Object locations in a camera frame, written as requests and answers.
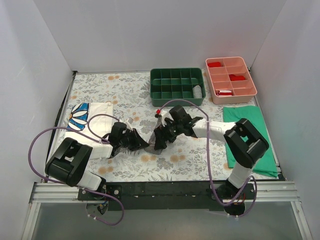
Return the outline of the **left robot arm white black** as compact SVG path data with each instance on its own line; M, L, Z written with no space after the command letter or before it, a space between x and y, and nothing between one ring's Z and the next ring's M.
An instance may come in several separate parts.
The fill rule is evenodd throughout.
M66 137L45 166L45 173L70 187L89 189L95 200L106 196L106 180L88 170L90 159L115 157L121 149L135 152L148 147L135 128L129 122L115 122L110 133L102 140L93 143L80 143Z

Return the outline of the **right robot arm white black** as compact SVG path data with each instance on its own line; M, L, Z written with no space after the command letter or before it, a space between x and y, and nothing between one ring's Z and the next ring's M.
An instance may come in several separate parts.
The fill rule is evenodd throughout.
M251 173L270 145L255 126L246 118L236 122L210 121L200 116L191 117L181 105L170 111L159 109L155 114L157 124L150 137L152 152L160 154L177 136L224 142L230 149L235 165L226 180L226 192L237 199L245 192Z

